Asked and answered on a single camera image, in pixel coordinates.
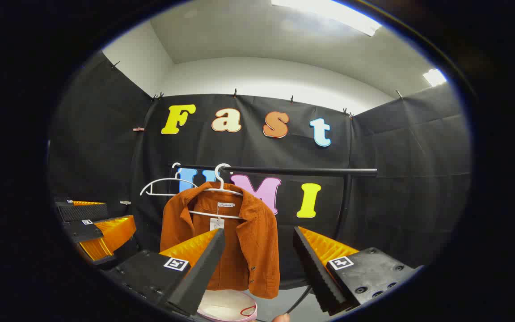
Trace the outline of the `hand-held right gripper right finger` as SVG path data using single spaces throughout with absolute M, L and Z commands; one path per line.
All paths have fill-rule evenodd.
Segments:
M 321 310 L 330 316 L 386 295 L 421 269 L 376 247 L 356 250 L 299 226 L 293 245 Z

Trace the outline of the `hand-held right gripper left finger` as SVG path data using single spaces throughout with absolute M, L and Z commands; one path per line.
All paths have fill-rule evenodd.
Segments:
M 225 239 L 224 229 L 214 229 L 163 253 L 139 252 L 104 275 L 136 298 L 188 317 L 198 311 Z

